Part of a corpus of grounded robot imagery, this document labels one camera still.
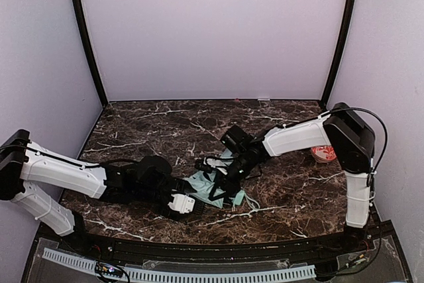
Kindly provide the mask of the black and mint umbrella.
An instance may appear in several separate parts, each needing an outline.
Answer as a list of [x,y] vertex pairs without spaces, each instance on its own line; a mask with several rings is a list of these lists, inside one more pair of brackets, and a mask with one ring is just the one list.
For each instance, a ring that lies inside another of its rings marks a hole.
[[184,178],[184,180],[189,182],[196,190],[193,194],[194,198],[203,203],[218,207],[219,209],[222,209],[225,204],[231,205],[234,211],[236,207],[241,206],[245,201],[251,209],[258,211],[260,209],[260,204],[255,199],[249,197],[244,190],[239,190],[236,194],[230,195],[229,197],[218,199],[209,198],[213,187],[217,185],[218,173],[221,173],[225,168],[229,167],[229,164],[233,162],[234,158],[235,155],[231,151],[225,150],[217,157],[217,160],[214,156],[197,159],[195,161],[195,169],[197,172],[190,177]]

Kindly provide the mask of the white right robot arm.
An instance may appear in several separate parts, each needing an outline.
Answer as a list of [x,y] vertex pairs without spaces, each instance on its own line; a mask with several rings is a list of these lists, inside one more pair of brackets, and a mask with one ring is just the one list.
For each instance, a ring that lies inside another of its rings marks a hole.
[[338,160],[347,183],[345,224],[362,229],[374,199],[374,176],[381,160],[375,158],[376,135],[359,113],[361,108],[336,104],[312,119],[276,125],[259,135],[232,126],[221,137],[228,156],[207,156],[195,168],[211,181],[209,200],[229,199],[259,164],[272,157],[309,149],[318,162]]

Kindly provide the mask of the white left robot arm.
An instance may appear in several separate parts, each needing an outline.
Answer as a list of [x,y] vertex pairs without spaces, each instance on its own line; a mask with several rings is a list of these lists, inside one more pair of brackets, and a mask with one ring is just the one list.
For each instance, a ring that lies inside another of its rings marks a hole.
[[40,183],[107,203],[153,203],[160,214],[174,220],[202,213],[205,207],[195,198],[194,187],[173,177],[161,156],[83,162],[41,147],[28,131],[19,129],[1,145],[1,200],[21,206],[61,237],[84,234],[83,217],[53,200]]

